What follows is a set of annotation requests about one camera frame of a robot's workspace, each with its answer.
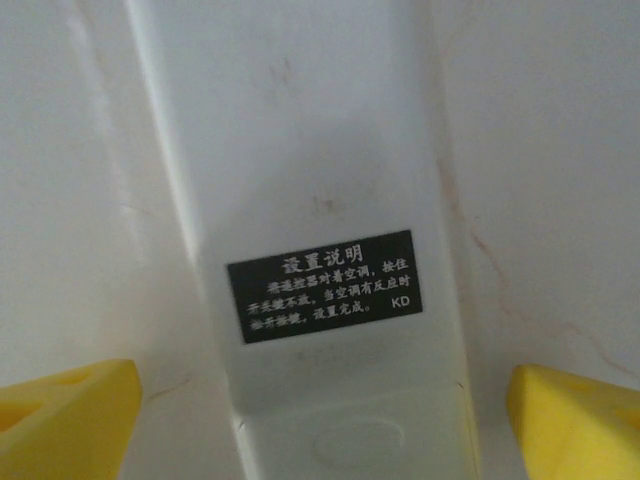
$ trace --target circular indentation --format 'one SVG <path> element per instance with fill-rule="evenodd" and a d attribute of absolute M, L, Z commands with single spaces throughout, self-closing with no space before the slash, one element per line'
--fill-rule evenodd
<path fill-rule="evenodd" d="M 402 429 L 386 420 L 359 419 L 321 432 L 314 451 L 326 464 L 337 468 L 362 468 L 388 462 L 404 446 Z"/>

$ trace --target yellow object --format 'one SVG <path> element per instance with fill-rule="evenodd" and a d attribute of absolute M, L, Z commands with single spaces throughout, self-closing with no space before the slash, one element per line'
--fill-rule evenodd
<path fill-rule="evenodd" d="M 130 360 L 0 389 L 0 479 L 116 478 L 141 395 Z"/>
<path fill-rule="evenodd" d="M 640 392 L 527 365 L 507 408 L 531 480 L 640 479 Z"/>

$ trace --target black label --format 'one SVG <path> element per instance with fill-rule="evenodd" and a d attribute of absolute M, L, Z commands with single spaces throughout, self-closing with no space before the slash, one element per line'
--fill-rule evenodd
<path fill-rule="evenodd" d="M 422 312 L 409 230 L 227 270 L 246 343 Z"/>

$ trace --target label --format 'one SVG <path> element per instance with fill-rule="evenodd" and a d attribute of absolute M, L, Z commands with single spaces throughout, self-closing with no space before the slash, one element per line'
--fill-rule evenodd
<path fill-rule="evenodd" d="M 245 343 L 422 312 L 411 231 L 227 265 Z"/>

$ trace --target sticker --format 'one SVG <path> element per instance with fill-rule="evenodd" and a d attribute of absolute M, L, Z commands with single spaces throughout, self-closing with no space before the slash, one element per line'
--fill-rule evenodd
<path fill-rule="evenodd" d="M 422 312 L 411 231 L 227 265 L 245 343 Z"/>

